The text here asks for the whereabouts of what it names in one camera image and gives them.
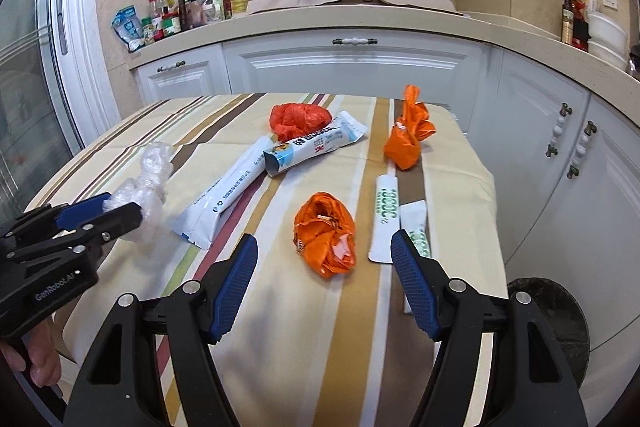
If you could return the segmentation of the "person's left hand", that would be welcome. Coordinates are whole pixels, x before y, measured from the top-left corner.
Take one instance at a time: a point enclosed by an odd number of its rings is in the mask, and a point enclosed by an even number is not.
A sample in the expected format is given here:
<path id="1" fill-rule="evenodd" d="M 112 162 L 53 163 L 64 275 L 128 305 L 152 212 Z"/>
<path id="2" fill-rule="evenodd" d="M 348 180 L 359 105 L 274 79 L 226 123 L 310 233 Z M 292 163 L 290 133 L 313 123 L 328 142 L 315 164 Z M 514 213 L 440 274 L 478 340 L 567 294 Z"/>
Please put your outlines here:
<path id="1" fill-rule="evenodd" d="M 26 338 L 28 359 L 32 365 L 30 378 L 40 388 L 56 385 L 62 376 L 60 356 L 55 349 L 51 331 L 51 320 L 47 319 L 34 327 Z M 1 341 L 1 352 L 14 372 L 24 372 L 25 359 L 9 343 Z"/>

